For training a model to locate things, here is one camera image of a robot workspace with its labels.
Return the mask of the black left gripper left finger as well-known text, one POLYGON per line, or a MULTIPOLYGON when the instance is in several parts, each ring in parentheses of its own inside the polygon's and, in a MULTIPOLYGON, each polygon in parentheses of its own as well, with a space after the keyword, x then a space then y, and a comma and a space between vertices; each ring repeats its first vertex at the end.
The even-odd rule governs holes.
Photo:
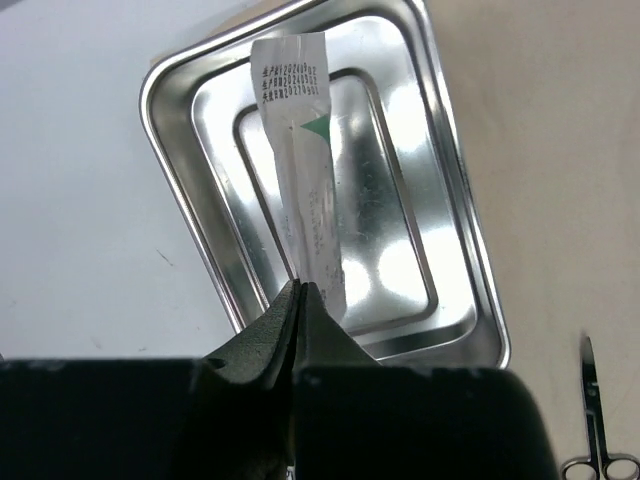
POLYGON ((283 479, 300 285, 203 358, 1 364, 5 479, 283 479))

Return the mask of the beige cloth wrap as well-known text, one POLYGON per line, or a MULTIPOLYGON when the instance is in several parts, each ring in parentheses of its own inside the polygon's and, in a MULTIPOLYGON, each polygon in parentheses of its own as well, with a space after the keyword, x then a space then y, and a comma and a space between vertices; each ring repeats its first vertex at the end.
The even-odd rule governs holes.
MULTIPOLYGON (((176 36, 150 70, 288 2, 167 1, 176 36)), ((637 453, 639 5, 422 2, 507 327, 505 367, 532 390, 557 459, 582 456, 579 349, 588 334, 608 447, 637 453)), ((213 293, 215 334, 203 344, 211 351, 241 330, 223 321, 201 259, 213 293)))

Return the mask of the green suture packet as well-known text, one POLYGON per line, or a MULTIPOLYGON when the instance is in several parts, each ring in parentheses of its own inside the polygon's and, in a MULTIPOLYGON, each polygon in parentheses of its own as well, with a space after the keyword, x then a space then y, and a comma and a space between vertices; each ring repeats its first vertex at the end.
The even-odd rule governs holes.
POLYGON ((325 35, 257 40, 253 89, 274 153, 284 234, 296 277, 317 285, 336 321, 346 308, 330 141, 331 98, 325 35))

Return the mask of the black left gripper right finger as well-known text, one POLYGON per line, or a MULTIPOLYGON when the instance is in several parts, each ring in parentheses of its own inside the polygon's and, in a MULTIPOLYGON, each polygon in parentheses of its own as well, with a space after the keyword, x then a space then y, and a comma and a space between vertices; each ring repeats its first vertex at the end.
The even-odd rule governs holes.
POLYGON ((382 366, 301 288, 292 375, 299 479, 554 479, 544 422, 512 372, 382 366))

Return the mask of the stainless steel instrument tray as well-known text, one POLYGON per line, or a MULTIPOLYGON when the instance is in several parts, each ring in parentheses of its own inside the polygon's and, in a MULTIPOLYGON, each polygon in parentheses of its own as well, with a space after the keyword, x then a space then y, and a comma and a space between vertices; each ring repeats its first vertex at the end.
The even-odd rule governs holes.
POLYGON ((158 61, 145 133, 240 331, 293 271, 249 56, 321 31, 346 281, 343 328, 374 358, 505 367, 511 346, 422 1, 291 1, 158 61))

